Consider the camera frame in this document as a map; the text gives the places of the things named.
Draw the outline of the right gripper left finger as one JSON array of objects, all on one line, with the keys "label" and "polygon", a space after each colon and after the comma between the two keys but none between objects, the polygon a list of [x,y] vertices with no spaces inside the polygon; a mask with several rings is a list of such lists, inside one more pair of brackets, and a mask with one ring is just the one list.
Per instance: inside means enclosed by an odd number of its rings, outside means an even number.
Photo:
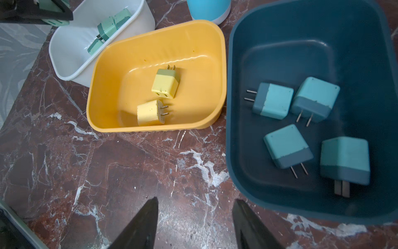
[{"label": "right gripper left finger", "polygon": [[109,249],[153,249],[157,233],[159,202],[149,199],[117,236]]}]

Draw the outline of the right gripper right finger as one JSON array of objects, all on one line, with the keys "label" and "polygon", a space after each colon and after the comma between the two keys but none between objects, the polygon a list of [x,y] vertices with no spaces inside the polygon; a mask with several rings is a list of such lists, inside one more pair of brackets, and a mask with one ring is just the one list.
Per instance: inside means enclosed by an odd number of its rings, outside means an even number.
[{"label": "right gripper right finger", "polygon": [[245,201],[235,200],[232,216],[239,249],[284,248]]}]

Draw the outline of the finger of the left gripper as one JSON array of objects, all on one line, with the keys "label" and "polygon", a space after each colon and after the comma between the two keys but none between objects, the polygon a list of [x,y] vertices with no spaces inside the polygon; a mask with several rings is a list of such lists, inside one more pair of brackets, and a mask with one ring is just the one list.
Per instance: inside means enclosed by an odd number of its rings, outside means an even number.
[{"label": "finger of the left gripper", "polygon": [[43,19],[67,20],[74,19],[69,1],[52,0],[63,12],[40,9],[37,1],[1,1],[1,23],[47,24]]}]

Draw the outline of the green plug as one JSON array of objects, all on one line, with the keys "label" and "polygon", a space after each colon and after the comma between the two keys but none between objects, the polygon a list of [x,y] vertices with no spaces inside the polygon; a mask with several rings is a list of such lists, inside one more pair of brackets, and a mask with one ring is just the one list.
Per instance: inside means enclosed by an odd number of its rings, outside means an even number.
[{"label": "green plug", "polygon": [[127,8],[124,8],[116,15],[114,15],[116,29],[120,29],[131,18],[131,16],[132,14]]},{"label": "green plug", "polygon": [[98,49],[101,48],[101,46],[104,44],[104,40],[103,39],[99,39],[96,38],[91,44],[90,46],[87,48],[87,52],[90,55],[93,55]]},{"label": "green plug", "polygon": [[[40,0],[37,1],[37,5],[40,9],[55,11],[62,13],[63,10],[58,7],[53,1],[51,0]],[[54,27],[61,27],[69,25],[69,21],[67,20],[52,20],[52,19],[43,19],[43,21],[51,26]]]},{"label": "green plug", "polygon": [[108,17],[97,25],[99,40],[107,41],[116,31],[116,24],[113,17]]}]

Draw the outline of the teal plug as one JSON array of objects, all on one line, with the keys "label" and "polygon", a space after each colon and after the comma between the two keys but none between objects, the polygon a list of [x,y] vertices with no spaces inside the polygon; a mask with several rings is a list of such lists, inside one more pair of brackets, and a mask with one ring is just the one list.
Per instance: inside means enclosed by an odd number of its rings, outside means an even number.
[{"label": "teal plug", "polygon": [[300,85],[292,100],[290,112],[301,118],[308,118],[307,126],[311,122],[321,122],[330,115],[340,93],[338,85],[308,77]]},{"label": "teal plug", "polygon": [[320,175],[334,180],[334,193],[350,197],[350,184],[368,186],[371,178],[369,143],[336,137],[321,143]]},{"label": "teal plug", "polygon": [[293,88],[272,84],[260,83],[257,91],[246,90],[255,94],[255,98],[244,98],[253,103],[252,112],[264,117],[282,120],[288,113],[293,98]]},{"label": "teal plug", "polygon": [[300,165],[308,174],[304,162],[312,160],[314,155],[296,125],[288,125],[264,136],[263,141],[275,164],[279,169],[291,169],[293,175],[295,165]]}]

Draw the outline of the yellow plug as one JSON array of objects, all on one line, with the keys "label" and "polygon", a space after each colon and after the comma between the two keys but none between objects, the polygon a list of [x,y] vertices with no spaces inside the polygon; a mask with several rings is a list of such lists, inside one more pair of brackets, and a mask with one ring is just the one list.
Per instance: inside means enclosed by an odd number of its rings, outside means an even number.
[{"label": "yellow plug", "polygon": [[139,126],[164,125],[167,105],[161,100],[153,100],[137,106],[137,122]]},{"label": "yellow plug", "polygon": [[176,71],[176,66],[167,66],[166,69],[158,69],[151,92],[159,97],[173,99],[180,82],[180,75]]}]

